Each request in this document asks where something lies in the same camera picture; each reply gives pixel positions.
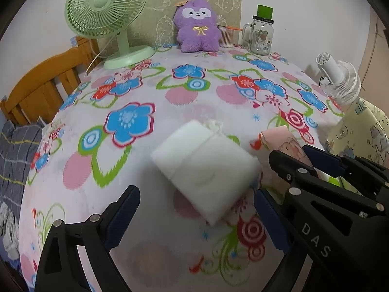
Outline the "pink cartoon cloth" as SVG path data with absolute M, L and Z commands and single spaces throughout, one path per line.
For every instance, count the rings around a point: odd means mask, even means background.
M 285 125 L 260 133 L 262 143 L 270 150 L 279 150 L 300 162 L 312 166 L 301 145 Z

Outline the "yellow cartoon fabric basket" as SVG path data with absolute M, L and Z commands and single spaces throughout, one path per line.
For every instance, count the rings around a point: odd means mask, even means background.
M 372 103 L 357 98 L 326 137 L 333 155 L 365 157 L 388 167 L 388 116 Z

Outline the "white towel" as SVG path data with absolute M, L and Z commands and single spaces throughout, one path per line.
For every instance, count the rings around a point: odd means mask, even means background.
M 178 128 L 151 158 L 210 225 L 228 212 L 262 171 L 256 157 L 195 120 Z

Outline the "crumpled white cloth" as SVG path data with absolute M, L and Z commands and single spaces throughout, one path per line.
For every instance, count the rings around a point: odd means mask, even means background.
M 18 219 L 14 216 L 8 205 L 3 202 L 1 204 L 1 241 L 7 256 L 11 260 L 20 258 L 18 248 Z

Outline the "white floor fan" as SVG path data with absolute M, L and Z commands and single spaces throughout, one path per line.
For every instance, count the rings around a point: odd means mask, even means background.
M 361 90 L 361 81 L 356 68 L 348 61 L 336 61 L 324 51 L 316 58 L 322 73 L 320 88 L 339 106 L 347 106 L 355 101 Z

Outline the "beige door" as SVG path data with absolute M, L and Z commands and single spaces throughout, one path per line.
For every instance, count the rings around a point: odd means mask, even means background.
M 360 96 L 388 114 L 388 31 L 373 8 L 358 73 Z

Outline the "grey plaid pillow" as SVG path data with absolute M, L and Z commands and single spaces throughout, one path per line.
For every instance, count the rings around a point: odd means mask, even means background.
M 1 203 L 8 205 L 17 218 L 43 128 L 41 123 L 16 126 L 12 121 L 7 121 L 1 129 Z

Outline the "floral tablecloth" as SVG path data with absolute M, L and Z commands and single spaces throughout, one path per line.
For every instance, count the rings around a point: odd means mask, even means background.
M 209 223 L 153 164 L 151 153 L 196 120 L 256 155 L 259 184 L 283 197 L 260 133 L 286 127 L 300 144 L 320 146 L 320 131 L 340 108 L 279 53 L 241 46 L 184 54 L 164 46 L 137 65 L 96 67 L 60 107 L 34 156 L 22 199 L 19 249 L 29 288 L 52 223 L 103 212 L 129 185 L 141 203 L 111 251 L 133 291 L 260 291 L 282 259 L 249 189 L 217 225 Z

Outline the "glass mug jar green lid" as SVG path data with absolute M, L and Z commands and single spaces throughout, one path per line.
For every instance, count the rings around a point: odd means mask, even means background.
M 265 5 L 257 5 L 253 22 L 245 24 L 242 30 L 242 40 L 248 46 L 248 50 L 257 55 L 269 55 L 273 35 L 273 8 Z

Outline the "cotton swab jar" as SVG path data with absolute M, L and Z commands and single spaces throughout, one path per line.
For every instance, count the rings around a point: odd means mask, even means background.
M 243 29 L 237 27 L 229 27 L 218 25 L 218 29 L 221 32 L 221 38 L 219 40 L 219 44 L 224 48 L 233 47 L 233 35 L 235 32 L 241 32 Z

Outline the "purple plush toy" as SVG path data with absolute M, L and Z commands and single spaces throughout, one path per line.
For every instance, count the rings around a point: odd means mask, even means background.
M 173 23 L 178 29 L 177 41 L 183 53 L 217 52 L 221 32 L 216 13 L 206 0 L 189 0 L 175 11 Z

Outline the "green desk fan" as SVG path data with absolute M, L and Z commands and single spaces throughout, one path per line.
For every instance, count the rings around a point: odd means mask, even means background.
M 127 29 L 141 14 L 146 0 L 67 0 L 65 18 L 69 28 L 88 39 L 113 37 L 118 52 L 104 62 L 107 70 L 143 62 L 155 54 L 150 46 L 129 45 Z

